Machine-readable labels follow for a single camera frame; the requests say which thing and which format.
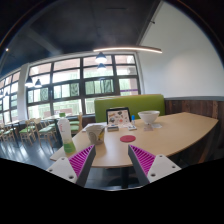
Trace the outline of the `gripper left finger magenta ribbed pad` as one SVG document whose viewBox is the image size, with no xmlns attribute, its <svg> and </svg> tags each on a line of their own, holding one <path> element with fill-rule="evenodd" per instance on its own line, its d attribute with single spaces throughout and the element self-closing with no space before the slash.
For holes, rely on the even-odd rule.
<svg viewBox="0 0 224 224">
<path fill-rule="evenodd" d="M 69 158 L 60 157 L 47 171 L 84 187 L 95 156 L 95 146 L 91 145 Z"/>
</svg>

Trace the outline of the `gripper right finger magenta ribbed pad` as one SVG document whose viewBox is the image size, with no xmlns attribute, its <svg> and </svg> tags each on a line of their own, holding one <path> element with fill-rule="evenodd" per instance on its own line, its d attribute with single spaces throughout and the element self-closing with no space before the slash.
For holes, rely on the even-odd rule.
<svg viewBox="0 0 224 224">
<path fill-rule="evenodd" d="M 163 154 L 153 155 L 137 146 L 128 146 L 139 183 L 147 185 L 180 170 L 180 167 Z"/>
</svg>

